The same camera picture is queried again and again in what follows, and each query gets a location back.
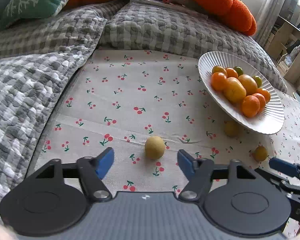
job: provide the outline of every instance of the orange fruit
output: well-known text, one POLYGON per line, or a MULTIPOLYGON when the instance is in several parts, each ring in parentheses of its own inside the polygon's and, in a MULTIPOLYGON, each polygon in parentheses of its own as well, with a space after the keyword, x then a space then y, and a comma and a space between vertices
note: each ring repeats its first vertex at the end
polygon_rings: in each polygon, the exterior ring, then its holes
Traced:
POLYGON ((226 72, 228 74, 228 77, 239 77, 238 73, 233 68, 226 68, 226 72))
POLYGON ((251 76, 243 74, 238 77, 238 80, 246 89, 247 96, 256 93, 256 90, 258 89, 258 85, 251 76))
POLYGON ((241 111, 246 117, 254 117, 260 109, 259 99, 255 96, 246 96, 241 103, 241 111))
POLYGON ((266 99, 263 95, 261 95, 260 93, 254 93, 252 94, 253 96, 255 96, 256 98, 259 99, 259 102, 260 102, 260 109, 259 109, 259 112, 260 113, 263 109, 265 109, 266 107, 266 99))
POLYGON ((246 97, 246 90, 243 85, 234 77, 229 77, 227 79, 227 84, 223 90, 225 97, 233 104, 239 103, 242 99, 246 97))
POLYGON ((227 77, 221 72, 213 73, 211 76, 211 86, 214 90, 222 91, 227 85, 227 77))
POLYGON ((265 88, 258 88, 256 93, 260 93, 261 95, 263 95, 266 99, 266 104, 269 103, 271 95, 268 90, 266 90, 265 88))
POLYGON ((213 69, 212 69, 212 74, 213 73, 216 73, 216 72, 221 72, 221 73, 223 73, 223 74, 225 74, 226 75, 226 77, 228 77, 227 75, 227 71, 223 68, 223 67, 221 67, 221 66, 214 66, 213 67, 213 69))

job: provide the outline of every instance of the cherry pattern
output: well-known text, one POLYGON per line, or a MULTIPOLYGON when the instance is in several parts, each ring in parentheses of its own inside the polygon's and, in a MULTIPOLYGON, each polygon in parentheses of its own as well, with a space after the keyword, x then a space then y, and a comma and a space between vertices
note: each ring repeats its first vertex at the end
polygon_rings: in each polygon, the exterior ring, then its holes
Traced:
POLYGON ((210 155, 210 156, 214 159, 214 157, 215 157, 217 154, 219 154, 219 151, 218 151, 215 147, 211 148, 211 151, 212 151, 212 155, 210 155))
POLYGON ((44 145, 42 146, 41 152, 46 153, 47 150, 51 150, 52 147, 51 147, 50 144, 51 144, 51 141, 50 140, 46 140, 45 143, 44 143, 44 145))
POLYGON ((92 101, 88 102, 87 105, 89 106, 90 109, 93 109, 94 107, 96 107, 96 105, 93 104, 92 101))
POLYGON ((116 109, 119 109, 121 106, 119 105, 119 102, 116 101, 115 103, 112 103, 113 106, 116 107, 116 109))
POLYGON ((154 96, 154 98, 156 98, 158 102, 162 101, 162 98, 159 98, 158 96, 154 96))
POLYGON ((178 185, 174 185, 172 188, 173 188, 174 192, 177 194, 179 194, 181 192, 181 189, 178 188, 178 185))
POLYGON ((132 181, 127 180, 127 185, 124 185, 123 189, 124 190, 129 189, 130 191, 134 192, 136 190, 136 187, 133 185, 134 185, 134 183, 132 181))
POLYGON ((89 94, 89 93, 94 93, 94 88, 88 89, 87 94, 89 94))
POLYGON ((166 123, 171 123, 170 118, 169 118, 169 112, 164 112, 162 119, 164 119, 166 123))
POLYGON ((136 164, 138 161, 140 161, 140 158, 139 157, 136 158, 134 156, 134 153, 131 154, 129 158, 132 160, 132 164, 136 164))
MULTIPOLYGON (((132 135, 130 135, 130 136, 128 136, 128 137, 129 137, 131 140, 132 140, 132 139, 134 139, 134 140, 136 139, 136 136, 135 136, 135 135, 133 135, 133 134, 132 134, 132 135)), ((128 137, 127 137, 127 136, 125 136, 125 137, 124 137, 124 139, 125 139, 125 140, 127 140, 127 142, 130 142, 130 139, 128 139, 128 137)))
POLYGON ((108 118, 107 116, 103 119, 103 122, 106 122, 108 126, 111 125, 111 123, 113 124, 116 124, 117 123, 117 120, 113 120, 113 119, 110 119, 108 118))
POLYGON ((191 119, 189 115, 186 117, 186 119, 188 120, 188 122, 189 122, 190 124, 193 124, 193 123, 194 123, 194 119, 193 119, 193 118, 191 119))
POLYGON ((124 80, 125 77, 127 77, 126 74, 123 74, 123 75, 121 75, 121 76, 120 76, 120 75, 118 76, 118 78, 120 78, 121 80, 124 80))
POLYGON ((124 58, 125 58, 126 60, 132 60, 132 59, 133 59, 133 57, 130 57, 130 56, 128 56, 128 55, 124 55, 124 58))
POLYGON ((200 94, 203 94, 204 96, 206 95, 206 92, 207 92, 207 91, 206 91, 205 89, 199 90, 199 93, 200 93, 200 94))
POLYGON ((153 130, 152 130, 150 124, 148 124, 147 126, 145 126, 145 130, 148 130, 148 134, 152 134, 153 133, 153 130))
POLYGON ((88 136, 85 136, 85 137, 83 137, 83 143, 82 143, 82 145, 86 145, 86 144, 88 144, 90 141, 88 140, 88 136))
POLYGON ((63 144, 61 144, 61 147, 64 149, 65 152, 70 150, 68 144, 69 144, 68 141, 65 141, 63 144))
POLYGON ((79 125, 79 127, 84 125, 84 123, 82 122, 82 119, 81 119, 81 118, 78 119, 78 121, 75 121, 75 123, 76 123, 77 125, 79 125))
POLYGON ((180 107, 182 107, 182 106, 186 106, 186 104, 185 104, 185 102, 184 101, 182 101, 181 103, 179 103, 178 104, 180 107))
POLYGON ((208 136, 211 140, 215 137, 217 137, 217 135, 215 133, 210 133, 208 131, 206 131, 206 136, 208 136))
POLYGON ((190 142, 190 138, 188 138, 188 136, 186 134, 183 135, 183 137, 181 138, 181 140, 183 142, 186 142, 186 143, 190 142))
POLYGON ((162 85, 162 84, 164 84, 164 83, 165 83, 165 81, 163 80, 163 77, 160 77, 160 78, 159 78, 158 85, 162 85))
POLYGON ((155 163, 155 170, 152 174, 157 177, 161 174, 161 172, 164 172, 164 168, 161 167, 161 162, 156 162, 155 163))
POLYGON ((122 89, 121 88, 118 88, 117 91, 113 91, 113 93, 116 95, 116 94, 119 94, 120 92, 122 92, 122 89))
POLYGON ((61 123, 56 124, 56 127, 54 128, 55 131, 61 131, 61 123))
POLYGON ((102 142, 99 142, 99 143, 100 143, 102 146, 104 146, 106 143, 112 142, 112 140, 113 140, 113 137, 110 136, 110 134, 107 133, 107 134, 105 134, 103 141, 102 141, 102 142))
POLYGON ((174 81, 176 84, 179 84, 179 83, 180 83, 179 80, 178 80, 178 78, 175 78, 173 81, 174 81))
POLYGON ((143 92, 146 92, 146 91, 147 91, 145 86, 140 86, 140 87, 138 87, 138 90, 142 90, 143 92))
POLYGON ((71 104, 72 104, 72 100, 73 100, 73 98, 71 97, 71 98, 69 98, 68 100, 66 100, 66 106, 67 107, 71 107, 71 104))
POLYGON ((133 110, 137 111, 137 114, 142 114, 143 112, 146 111, 146 109, 144 109, 143 107, 140 108, 140 107, 137 107, 137 106, 135 106, 133 108, 133 110))

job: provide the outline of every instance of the gray checkered quilt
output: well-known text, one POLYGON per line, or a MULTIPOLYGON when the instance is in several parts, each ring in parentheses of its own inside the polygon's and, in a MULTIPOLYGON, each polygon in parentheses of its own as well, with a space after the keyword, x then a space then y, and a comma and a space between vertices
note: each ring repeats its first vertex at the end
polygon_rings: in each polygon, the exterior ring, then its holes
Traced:
POLYGON ((0 200, 24 178, 63 89, 124 4, 85 6, 0 32, 0 200))
POLYGON ((194 58, 209 51, 223 51, 248 62, 273 87, 287 92, 278 70, 258 43, 210 18, 132 3, 107 22, 99 45, 151 49, 194 58))

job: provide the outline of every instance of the ribbed white plate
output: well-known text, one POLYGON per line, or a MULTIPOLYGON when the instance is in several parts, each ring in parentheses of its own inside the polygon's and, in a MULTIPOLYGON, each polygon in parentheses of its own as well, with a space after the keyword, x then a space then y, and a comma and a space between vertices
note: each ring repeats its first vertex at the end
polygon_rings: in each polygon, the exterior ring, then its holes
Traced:
POLYGON ((263 134, 274 134, 280 131, 284 121, 281 101, 269 81, 249 63, 225 52, 212 51, 200 57, 199 72, 208 92, 215 102, 238 123, 263 134), (239 66, 243 69, 244 74, 249 76, 258 75, 262 79, 261 87, 267 89, 271 94, 270 102, 266 104, 266 108, 253 118, 245 117, 239 108, 232 105, 221 92, 217 92, 211 87, 211 71, 216 65, 224 68, 239 66))

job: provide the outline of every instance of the cherry print tablecloth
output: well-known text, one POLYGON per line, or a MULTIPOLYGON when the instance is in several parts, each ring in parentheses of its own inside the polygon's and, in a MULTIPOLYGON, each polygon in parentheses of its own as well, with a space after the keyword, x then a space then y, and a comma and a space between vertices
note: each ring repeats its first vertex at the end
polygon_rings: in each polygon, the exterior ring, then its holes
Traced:
MULTIPOLYGON (((228 163, 240 159, 248 166, 268 169, 251 152, 267 148, 277 156, 300 163, 300 104, 277 91, 285 121, 280 132, 263 135, 242 128, 238 138, 223 133, 230 117, 207 93, 198 60, 161 52, 97 50, 79 71, 62 99, 53 128, 41 150, 39 166, 52 158, 64 163, 96 156, 113 147, 115 160, 104 183, 115 194, 126 191, 175 191, 187 180, 177 163, 177 151, 228 163), (144 143, 158 135, 166 152, 157 161, 144 156, 144 143)), ((296 179, 292 183, 300 184, 296 179)), ((68 183, 79 187, 77 181, 68 183)), ((213 187, 225 184, 215 181, 213 187)), ((289 220, 285 233, 298 229, 289 220)))

